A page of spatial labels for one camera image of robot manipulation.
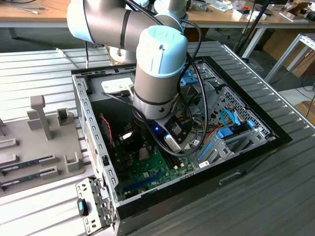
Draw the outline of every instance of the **green circuit board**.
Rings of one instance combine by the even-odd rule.
[[[123,146],[117,147],[113,164],[119,180],[118,200],[141,194],[194,170],[187,157],[178,158],[178,163],[169,168],[157,147],[146,160],[139,160],[139,152],[126,153]]]

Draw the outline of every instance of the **red wire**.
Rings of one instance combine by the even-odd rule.
[[[104,117],[102,117],[101,115],[99,117],[101,117],[107,124],[108,130],[109,130],[109,135],[110,135],[110,146],[112,148],[113,147],[113,137],[112,137],[112,130],[110,129],[110,125]]]

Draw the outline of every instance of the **table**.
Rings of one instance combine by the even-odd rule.
[[[57,28],[67,27],[66,23],[66,6],[70,0],[43,0],[47,5],[47,10],[40,11],[39,15],[22,11],[12,7],[7,3],[0,3],[0,27],[5,28]],[[252,2],[247,0],[247,6],[252,8]],[[232,11],[222,12],[213,7],[208,6],[208,12],[190,11],[188,12],[189,20],[197,23],[202,28],[245,28],[247,19],[235,20],[232,17]],[[289,20],[279,15],[280,11],[274,10],[274,15],[267,16],[267,19],[260,21],[256,28],[257,32],[252,37],[247,49],[242,55],[243,58],[248,58],[255,48],[256,44],[268,28],[289,28],[289,29],[315,29],[315,22],[309,24],[292,23]]]
[[[291,64],[287,67],[288,71],[291,71],[295,65],[301,60],[307,50],[312,49],[315,50],[315,33],[308,34],[298,34],[295,40],[291,43],[288,49],[284,52],[278,62],[274,65],[274,67],[270,70],[268,75],[265,78],[266,82],[269,82],[283,65],[283,63],[287,60],[290,54],[296,49],[296,47],[300,44],[304,43],[304,48],[300,51],[297,57],[291,62]]]
[[[195,47],[196,43],[189,44],[190,54]],[[80,68],[85,67],[84,49],[65,51]],[[89,55],[91,67],[110,64],[102,48]],[[204,42],[198,56],[211,56],[293,141],[250,174],[130,236],[311,235],[315,225],[315,127],[228,47]],[[70,73],[75,67],[56,51],[5,53],[0,58],[4,120],[23,118],[30,94],[45,95],[46,113],[68,107],[77,116]],[[88,153],[84,162],[87,170],[82,175],[0,198],[0,212],[5,212],[0,214],[2,234],[85,235],[74,186],[93,174]],[[103,233],[112,235],[111,228]]]

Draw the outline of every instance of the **aluminum extrusion table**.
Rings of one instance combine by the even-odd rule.
[[[295,65],[302,59],[302,57],[306,54],[306,52],[311,49],[315,50],[315,33],[307,33],[307,34],[298,34],[294,41],[290,44],[278,62],[274,65],[274,67],[270,70],[268,75],[265,78],[266,82],[269,82],[283,65],[283,63],[288,59],[288,57],[293,53],[294,49],[300,44],[304,43],[304,48],[300,51],[300,53],[296,56],[296,58],[291,62],[291,64],[287,67],[288,71],[291,71]]]
[[[189,45],[193,53],[196,44]],[[65,50],[80,68],[84,49]],[[109,65],[103,49],[89,53],[90,66]],[[226,46],[204,42],[199,56],[211,56],[290,134],[293,141],[257,169],[131,236],[312,235],[315,221],[315,127]],[[76,114],[71,85],[75,67],[55,51],[0,55],[0,114],[24,117],[30,94],[44,94],[45,112],[68,107]],[[75,183],[93,174],[84,150],[86,172],[0,198],[3,235],[85,235],[76,204]],[[112,235],[111,229],[102,235]]]

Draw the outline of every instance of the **sticker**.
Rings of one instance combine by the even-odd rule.
[[[194,144],[195,146],[197,146],[199,143],[200,143],[200,141],[199,141],[199,140],[195,140],[195,141],[193,141],[193,144]]]
[[[18,168],[19,166],[12,166],[10,168],[2,169],[1,171],[10,171],[10,170],[18,169]]]
[[[208,166],[208,165],[209,165],[209,161],[205,161],[205,162],[200,163],[199,167],[203,168],[203,167]]]
[[[8,186],[8,185],[13,185],[13,184],[16,184],[16,183],[19,183],[20,181],[19,180],[16,180],[16,181],[12,181],[12,182],[9,182],[9,183],[4,183],[4,184],[1,184],[1,187],[5,187],[5,186]]]
[[[123,78],[123,79],[117,79],[117,80],[103,81],[101,84],[102,84],[104,92],[116,93],[123,90],[128,90],[129,85],[133,85],[133,82],[131,78]]]

